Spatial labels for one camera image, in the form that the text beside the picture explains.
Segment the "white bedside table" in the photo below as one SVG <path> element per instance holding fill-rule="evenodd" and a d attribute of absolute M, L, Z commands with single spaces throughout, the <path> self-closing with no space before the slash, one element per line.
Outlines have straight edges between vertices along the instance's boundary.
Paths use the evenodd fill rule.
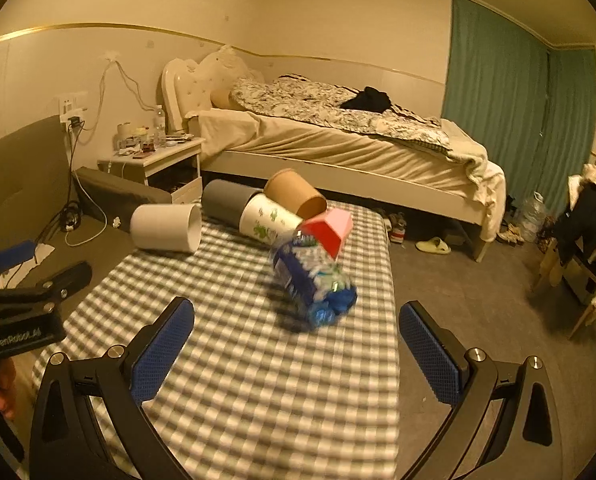
<path fill-rule="evenodd" d="M 168 192 L 175 204 L 196 202 L 202 194 L 202 142 L 196 138 L 150 153 L 98 159 L 97 168 Z"/>

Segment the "blue plastic water bottle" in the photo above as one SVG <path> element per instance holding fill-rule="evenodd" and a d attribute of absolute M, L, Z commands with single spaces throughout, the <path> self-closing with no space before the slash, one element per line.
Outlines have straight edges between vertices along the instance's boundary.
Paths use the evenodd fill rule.
<path fill-rule="evenodd" d="M 312 235 L 297 229 L 274 247 L 273 270 L 297 306 L 306 330 L 337 323 L 355 306 L 352 278 Z"/>

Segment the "green curtain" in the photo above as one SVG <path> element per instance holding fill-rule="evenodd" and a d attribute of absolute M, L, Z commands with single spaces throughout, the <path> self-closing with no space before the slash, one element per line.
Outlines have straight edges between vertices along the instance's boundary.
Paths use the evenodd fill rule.
<path fill-rule="evenodd" d="M 442 115 L 486 148 L 516 203 L 539 192 L 560 214 L 595 136 L 596 51 L 552 49 L 478 3 L 452 0 Z"/>

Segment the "white bed frame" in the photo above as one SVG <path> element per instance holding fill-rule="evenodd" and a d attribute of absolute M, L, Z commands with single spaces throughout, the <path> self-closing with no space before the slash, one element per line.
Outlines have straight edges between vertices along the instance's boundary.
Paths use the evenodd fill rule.
<path fill-rule="evenodd" d="M 243 78 L 267 82 L 228 46 L 200 62 L 173 58 L 164 65 L 161 89 L 171 125 L 200 136 L 208 170 L 267 179 L 291 168 L 321 190 L 465 221 L 479 226 L 472 246 L 474 258 L 482 259 L 502 224 L 506 178 L 455 122 L 438 120 L 450 139 L 450 151 L 441 153 L 383 136 L 212 106 L 213 90 L 231 91 Z"/>

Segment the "green slipper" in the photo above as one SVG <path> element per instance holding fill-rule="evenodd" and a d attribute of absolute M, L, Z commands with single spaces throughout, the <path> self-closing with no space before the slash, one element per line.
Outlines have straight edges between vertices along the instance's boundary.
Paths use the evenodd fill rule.
<path fill-rule="evenodd" d="M 452 249 L 444 242 L 441 237 L 432 237 L 431 240 L 420 240 L 415 244 L 420 252 L 431 255 L 448 255 Z"/>

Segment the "grey cylindrical cup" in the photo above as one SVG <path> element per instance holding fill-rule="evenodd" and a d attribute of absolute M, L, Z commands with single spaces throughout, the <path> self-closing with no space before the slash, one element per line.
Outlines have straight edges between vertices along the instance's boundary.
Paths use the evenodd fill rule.
<path fill-rule="evenodd" d="M 259 188 L 226 180 L 212 180 L 203 189 L 201 209 L 206 216 L 220 220 L 232 228 L 239 226 L 243 210 Z"/>

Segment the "white cup green print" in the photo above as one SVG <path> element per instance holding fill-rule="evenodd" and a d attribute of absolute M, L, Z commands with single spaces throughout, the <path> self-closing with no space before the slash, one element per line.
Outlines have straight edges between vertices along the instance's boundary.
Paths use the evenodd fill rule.
<path fill-rule="evenodd" d="M 292 233 L 302 219 L 265 194 L 251 197 L 240 215 L 238 229 L 245 236 L 273 246 L 278 237 Z"/>

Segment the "grey white checkered tablecloth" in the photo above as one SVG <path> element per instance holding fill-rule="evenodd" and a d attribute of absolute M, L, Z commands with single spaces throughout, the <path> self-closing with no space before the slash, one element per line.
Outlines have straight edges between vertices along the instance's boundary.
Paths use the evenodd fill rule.
<path fill-rule="evenodd" d="M 391 479 L 399 438 L 399 352 L 388 240 L 351 206 L 339 256 L 356 304 L 306 332 L 270 251 L 205 219 L 194 254 L 133 252 L 65 323 L 58 350 L 97 358 L 176 296 L 195 326 L 146 414 L 196 479 Z"/>

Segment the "clear bottle on nightstand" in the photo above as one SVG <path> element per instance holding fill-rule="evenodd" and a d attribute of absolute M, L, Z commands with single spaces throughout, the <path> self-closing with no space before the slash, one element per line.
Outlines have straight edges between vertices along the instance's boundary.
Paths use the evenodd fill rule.
<path fill-rule="evenodd" d="M 167 118 L 161 105 L 156 106 L 155 115 L 153 115 L 153 143 L 156 148 L 167 146 Z"/>

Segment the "white wall power strip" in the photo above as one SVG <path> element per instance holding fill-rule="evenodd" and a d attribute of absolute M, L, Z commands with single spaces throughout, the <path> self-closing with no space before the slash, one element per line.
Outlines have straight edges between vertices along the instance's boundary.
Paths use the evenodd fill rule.
<path fill-rule="evenodd" d="M 89 92 L 76 91 L 57 94 L 58 115 L 62 124 L 67 125 L 71 120 L 83 122 L 88 110 Z"/>

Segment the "brown paper cup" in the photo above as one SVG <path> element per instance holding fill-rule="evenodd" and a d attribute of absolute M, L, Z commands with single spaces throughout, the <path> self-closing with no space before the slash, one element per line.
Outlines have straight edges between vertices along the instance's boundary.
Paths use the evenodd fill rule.
<path fill-rule="evenodd" d="M 327 200 L 295 170 L 277 171 L 264 185 L 263 193 L 303 220 L 327 211 Z"/>

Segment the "patterned grey duvet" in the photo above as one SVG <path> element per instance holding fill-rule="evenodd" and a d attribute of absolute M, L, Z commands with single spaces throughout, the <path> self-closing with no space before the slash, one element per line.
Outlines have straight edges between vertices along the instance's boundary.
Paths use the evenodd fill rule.
<path fill-rule="evenodd" d="M 231 96 L 245 110 L 255 114 L 364 136 L 383 136 L 441 153 L 450 151 L 450 139 L 437 120 L 421 117 L 392 101 L 390 110 L 383 114 L 339 107 L 362 90 L 284 75 L 271 82 L 237 80 Z"/>

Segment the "large clear water jug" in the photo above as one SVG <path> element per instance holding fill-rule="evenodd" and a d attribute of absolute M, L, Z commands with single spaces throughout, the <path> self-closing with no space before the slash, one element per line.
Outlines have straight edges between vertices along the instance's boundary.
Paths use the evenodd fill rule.
<path fill-rule="evenodd" d="M 536 240 L 538 232 L 542 229 L 545 217 L 546 207 L 544 197 L 539 192 L 534 191 L 524 201 L 519 221 L 520 234 L 527 243 L 533 243 Z"/>

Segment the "black garment on bed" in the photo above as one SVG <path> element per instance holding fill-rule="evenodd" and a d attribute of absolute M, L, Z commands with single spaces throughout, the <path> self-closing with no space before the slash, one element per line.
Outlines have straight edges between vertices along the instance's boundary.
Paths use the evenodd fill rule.
<path fill-rule="evenodd" d="M 353 98 L 341 103 L 339 107 L 344 110 L 365 110 L 365 112 L 383 114 L 386 110 L 390 110 L 392 102 L 386 92 L 365 87 Z"/>

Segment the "white cylindrical cup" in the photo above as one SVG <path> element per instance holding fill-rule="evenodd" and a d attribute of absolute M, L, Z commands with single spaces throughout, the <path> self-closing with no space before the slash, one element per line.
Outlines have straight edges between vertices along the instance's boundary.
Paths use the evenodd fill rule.
<path fill-rule="evenodd" d="M 151 204 L 135 209 L 130 221 L 133 243 L 159 252 L 196 252 L 201 239 L 197 204 Z"/>

